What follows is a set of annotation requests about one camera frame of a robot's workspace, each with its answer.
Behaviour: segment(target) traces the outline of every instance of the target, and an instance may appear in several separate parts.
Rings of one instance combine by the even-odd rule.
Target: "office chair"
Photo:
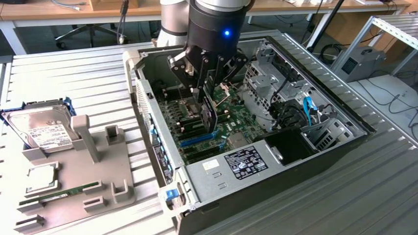
[[[106,33],[106,34],[110,34],[113,37],[114,37],[114,40],[116,40],[116,31],[113,31],[116,29],[116,26],[113,23],[110,23],[110,29],[106,29],[106,28],[102,28],[100,27],[100,25],[102,25],[102,23],[97,23],[97,24],[86,24],[81,27],[77,27],[76,24],[73,24],[70,27],[72,27],[72,30],[65,33],[63,35],[58,36],[54,38],[54,41],[55,41],[55,45],[57,45],[57,48],[59,49],[65,49],[65,43],[62,42],[63,39],[72,37],[73,35],[84,32],[84,31],[88,31],[89,32],[89,47],[93,47],[93,36],[94,36],[94,31],[100,31],[102,33]]]

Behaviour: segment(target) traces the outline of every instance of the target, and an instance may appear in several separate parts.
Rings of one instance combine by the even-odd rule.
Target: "warning label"
[[[234,177],[241,180],[268,169],[253,146],[224,156]]]
[[[70,144],[70,138],[62,124],[29,129],[29,135],[41,149]]]

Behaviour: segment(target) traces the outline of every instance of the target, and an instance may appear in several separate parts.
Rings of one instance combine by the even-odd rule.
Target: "gray floor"
[[[256,16],[252,18],[252,25],[244,23],[241,31],[260,31],[266,29],[277,29],[283,33],[288,33],[292,38],[295,38],[299,42],[301,40],[303,34],[305,32],[308,22],[304,20],[305,15],[289,15],[289,16]],[[55,26],[57,33],[63,34],[72,30],[69,25]],[[157,22],[129,22],[125,23],[124,34],[128,38],[128,43],[137,42],[148,42],[150,40],[150,35],[148,32],[154,32],[157,30]],[[42,53],[50,51],[59,51],[55,47],[54,36],[51,34],[51,30],[47,26],[41,27],[21,27],[17,28],[17,33],[21,37],[21,41],[26,48],[27,53]],[[93,38],[94,46],[104,47],[112,46],[116,44],[116,38],[108,34],[101,32],[96,32],[96,36]],[[82,49],[89,48],[89,34],[88,32],[82,32],[74,35],[72,38],[63,40],[66,49]],[[323,35],[317,46],[315,47],[315,53],[320,52],[323,45],[337,43],[333,38],[328,35]],[[6,40],[0,34],[0,56],[11,55],[13,51],[7,46]],[[399,61],[384,65],[384,67],[379,68],[385,71],[389,71],[395,68]],[[401,71],[415,71],[418,64],[418,56],[408,62]],[[401,80],[407,83],[416,91],[418,91],[418,76],[416,73],[404,73]]]

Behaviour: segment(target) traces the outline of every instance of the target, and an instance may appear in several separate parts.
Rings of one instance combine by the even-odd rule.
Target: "green circuit board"
[[[182,141],[192,140],[206,134],[204,132],[198,114],[196,113],[192,97],[172,101],[164,101],[160,99],[158,101],[160,110],[177,145],[178,153],[186,164],[201,161],[221,152],[233,150],[236,145],[230,143],[230,135],[238,133],[238,136],[242,137],[238,142],[240,144],[245,144],[252,143],[253,138],[265,132],[254,121],[248,109],[240,102],[240,91],[234,91],[232,87],[229,87],[228,93],[229,96],[226,97],[225,91],[220,87],[216,87],[213,92],[213,105],[217,104],[214,108],[217,112],[214,138],[194,143],[186,147],[180,146]],[[201,133],[189,138],[184,138],[188,132],[185,132],[184,135],[184,131],[178,125],[181,120],[194,120],[194,129]]]

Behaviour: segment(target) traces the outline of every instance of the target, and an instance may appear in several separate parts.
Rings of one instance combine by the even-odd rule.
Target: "hard drive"
[[[0,118],[17,133],[27,148],[51,153],[72,148],[80,137],[70,129],[74,112],[69,99],[33,102],[0,110]]]

